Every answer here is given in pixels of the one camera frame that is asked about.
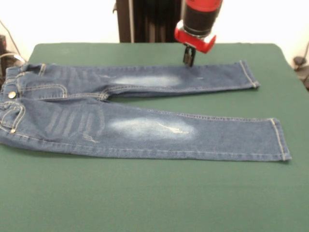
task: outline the blue denim jeans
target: blue denim jeans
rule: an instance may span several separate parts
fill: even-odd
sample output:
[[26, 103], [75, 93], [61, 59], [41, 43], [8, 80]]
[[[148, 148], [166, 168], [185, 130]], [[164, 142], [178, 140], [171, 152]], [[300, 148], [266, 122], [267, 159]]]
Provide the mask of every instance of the blue denim jeans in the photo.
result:
[[258, 87], [245, 61], [192, 68], [26, 64], [7, 70], [0, 142], [107, 158], [289, 160], [274, 118], [188, 115], [108, 100]]

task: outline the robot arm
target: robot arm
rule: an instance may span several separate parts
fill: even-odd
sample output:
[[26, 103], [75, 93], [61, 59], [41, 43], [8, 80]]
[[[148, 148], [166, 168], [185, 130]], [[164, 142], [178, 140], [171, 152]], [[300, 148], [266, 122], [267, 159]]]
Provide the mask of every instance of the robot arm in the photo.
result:
[[207, 53], [213, 47], [216, 36], [209, 42], [205, 38], [221, 9], [223, 0], [185, 0], [183, 20], [175, 28], [175, 39], [186, 45], [183, 62], [193, 66], [196, 51]]

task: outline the rivet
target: rivet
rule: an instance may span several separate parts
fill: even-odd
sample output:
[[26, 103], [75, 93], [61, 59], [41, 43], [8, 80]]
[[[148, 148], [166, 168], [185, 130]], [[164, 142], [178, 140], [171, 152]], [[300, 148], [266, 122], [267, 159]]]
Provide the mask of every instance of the rivet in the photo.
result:
[[12, 92], [9, 92], [9, 99], [13, 99], [16, 97], [16, 92], [12, 91]]

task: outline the table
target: table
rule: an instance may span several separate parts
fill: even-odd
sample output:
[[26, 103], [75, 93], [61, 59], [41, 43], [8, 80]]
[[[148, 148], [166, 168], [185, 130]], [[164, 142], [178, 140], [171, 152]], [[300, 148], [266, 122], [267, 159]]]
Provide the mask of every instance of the table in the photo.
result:
[[[39, 44], [30, 63], [181, 65], [183, 45]], [[246, 60], [261, 87], [124, 104], [276, 117], [289, 162], [100, 159], [0, 145], [0, 231], [291, 232], [309, 228], [309, 95], [273, 44], [217, 44], [196, 65]]]

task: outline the seam stitching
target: seam stitching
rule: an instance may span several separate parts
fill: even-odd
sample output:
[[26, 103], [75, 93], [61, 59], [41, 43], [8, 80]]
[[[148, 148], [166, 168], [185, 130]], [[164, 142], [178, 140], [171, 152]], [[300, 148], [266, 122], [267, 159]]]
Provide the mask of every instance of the seam stitching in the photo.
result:
[[65, 88], [65, 86], [60, 85], [60, 84], [52, 84], [52, 85], [42, 85], [42, 86], [35, 86], [35, 87], [27, 87], [27, 88], [21, 88], [21, 91], [27, 91], [27, 90], [37, 90], [37, 89], [44, 89], [44, 88], [53, 88], [53, 87], [57, 87], [60, 88], [62, 90], [62, 95], [63, 98], [67, 97], [67, 89]]
[[[14, 133], [14, 135], [18, 135], [21, 137], [25, 137], [27, 139], [33, 139], [33, 140], [38, 140], [38, 141], [42, 141], [45, 143], [49, 143], [49, 144], [56, 144], [56, 145], [70, 145], [70, 146], [78, 146], [78, 147], [84, 147], [84, 148], [98, 148], [97, 146], [88, 146], [88, 145], [78, 145], [78, 144], [66, 144], [66, 143], [55, 143], [55, 142], [50, 142], [50, 141], [46, 141], [46, 140], [42, 140], [42, 139], [38, 139], [38, 138], [33, 138], [24, 134], [20, 134], [20, 133]], [[238, 156], [278, 156], [278, 155], [282, 155], [282, 154], [256, 154], [256, 153], [251, 153], [251, 154], [246, 154], [246, 153], [228, 153], [228, 152], [202, 152], [202, 151], [174, 151], [174, 150], [151, 150], [151, 149], [128, 149], [128, 148], [103, 148], [106, 150], [126, 150], [126, 151], [158, 151], [158, 152], [183, 152], [183, 153], [209, 153], [209, 154], [226, 154], [226, 155], [238, 155]]]
[[183, 89], [175, 89], [175, 88], [163, 88], [163, 87], [145, 87], [145, 86], [121, 86], [121, 87], [111, 87], [108, 88], [106, 90], [104, 90], [100, 96], [99, 99], [100, 100], [104, 100], [109, 96], [110, 93], [117, 91], [117, 90], [124, 90], [124, 89], [145, 89], [145, 90], [164, 90], [165, 92], [169, 92], [169, 91], [173, 91], [173, 92], [177, 92], [177, 93], [181, 93], [183, 91], [186, 90], [229, 90], [229, 89], [237, 89], [237, 88], [245, 88], [246, 85], [244, 86], [229, 86], [227, 89], [223, 89], [222, 87], [213, 87], [213, 88], [205, 88], [205, 87], [190, 87], [190, 88], [183, 88]]
[[99, 97], [99, 94], [73, 94], [73, 95], [68, 95], [67, 97], [42, 97], [42, 98], [32, 98], [33, 100], [63, 100], [63, 99], [69, 99], [69, 98], [77, 98], [77, 97]]
[[276, 124], [275, 124], [273, 118], [271, 119], [271, 123], [272, 123], [272, 125], [273, 125], [273, 127], [274, 127], [274, 129], [275, 129], [275, 133], [276, 133], [276, 136], [277, 136], [277, 140], [278, 140], [278, 143], [279, 143], [279, 147], [280, 147], [280, 149], [281, 149], [282, 159], [283, 159], [283, 161], [285, 161], [285, 155], [284, 155], [283, 146], [282, 146], [282, 144], [281, 144], [280, 135], [279, 135], [277, 126], [276, 126]]
[[16, 79], [16, 87], [17, 87], [17, 92], [19, 94], [19, 97], [22, 97], [22, 90], [20, 89], [20, 85], [19, 85], [19, 79]]
[[5, 132], [8, 132], [8, 133], [9, 133], [9, 131], [8, 131], [6, 128], [4, 128], [2, 125], [0, 125], [0, 129], [2, 129], [2, 130], [4, 130]]
[[[117, 106], [127, 108], [126, 105], [117, 104]], [[140, 110], [140, 111], [148, 111], [151, 113], [159, 113], [163, 115], [177, 115], [177, 116], [183, 116], [188, 118], [196, 118], [200, 120], [209, 120], [209, 121], [245, 121], [245, 122], [265, 122], [269, 121], [269, 118], [241, 118], [241, 117], [216, 117], [216, 116], [204, 116], [204, 115], [190, 115], [190, 114], [184, 114], [184, 113], [175, 113], [175, 112], [168, 112], [168, 111], [157, 111], [152, 109], [141, 109], [138, 107], [135, 107], [134, 109]]]
[[[196, 66], [196, 67], [199, 67], [199, 68], [209, 68], [209, 67], [218, 67], [218, 66], [234, 66], [235, 64], [237, 64], [237, 62], [234, 62], [234, 63], [229, 63], [229, 64], [209, 64], [209, 65], [199, 65], [199, 66]], [[117, 70], [130, 70], [130, 71], [140, 71], [140, 70], [147, 70], [147, 69], [161, 69], [161, 68], [178, 68], [178, 67], [182, 67], [182, 66], [179, 66], [179, 65], [160, 65], [160, 66], [157, 66], [157, 65], [145, 65], [145, 66], [138, 66], [138, 65], [130, 65], [130, 66], [102, 66], [100, 68], [100, 70], [113, 70], [113, 69], [117, 69]], [[92, 69], [93, 67], [92, 66], [83, 66], [83, 68], [86, 68], [86, 69]]]
[[21, 77], [21, 76], [24, 76], [26, 74], [26, 72], [21, 72], [21, 73], [19, 73], [17, 76], [16, 76], [16, 78], [19, 78], [19, 77]]
[[4, 118], [11, 112], [11, 111], [13, 111], [13, 110], [15, 110], [16, 109], [16, 107], [14, 107], [13, 109], [9, 109], [8, 110], [8, 112], [6, 112], [4, 115], [3, 115], [3, 117], [2, 117], [2, 119], [1, 119], [1, 121], [0, 121], [0, 124], [6, 124], [7, 125], [7, 123], [4, 121]]
[[39, 76], [43, 76], [43, 74], [45, 73], [45, 68], [46, 68], [46, 64], [42, 64], [40, 71], [39, 71]]
[[21, 109], [20, 109], [20, 112], [19, 112], [18, 116], [16, 117], [16, 119], [14, 120], [13, 125], [12, 125], [12, 129], [15, 129], [15, 130], [17, 129], [18, 124], [23, 119], [23, 117], [25, 116], [25, 113], [26, 113], [26, 109], [23, 105], [21, 105], [19, 103], [16, 103], [16, 104], [19, 105], [19, 107]]
[[251, 82], [251, 84], [253, 85], [253, 87], [256, 88], [256, 84], [255, 84], [255, 83], [251, 80], [251, 78], [249, 77], [249, 75], [248, 75], [248, 73], [247, 73], [247, 71], [246, 71], [246, 69], [245, 69], [245, 66], [243, 65], [243, 63], [242, 63], [241, 60], [239, 61], [239, 63], [240, 63], [240, 65], [241, 65], [242, 70], [243, 70], [243, 72], [245, 73], [246, 77], [249, 79], [249, 81]]
[[10, 84], [11, 82], [14, 82], [14, 81], [15, 79], [8, 79], [3, 83], [3, 85]]

